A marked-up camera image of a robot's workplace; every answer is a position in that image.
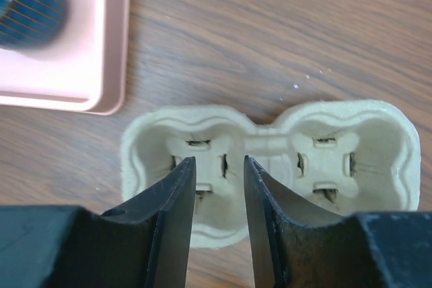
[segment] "pink tray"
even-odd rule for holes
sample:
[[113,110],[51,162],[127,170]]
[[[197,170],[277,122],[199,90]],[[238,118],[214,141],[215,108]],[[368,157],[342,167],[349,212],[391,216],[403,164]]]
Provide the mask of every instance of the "pink tray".
[[45,49],[0,49],[0,105],[99,115],[124,101],[129,0],[70,0],[70,17]]

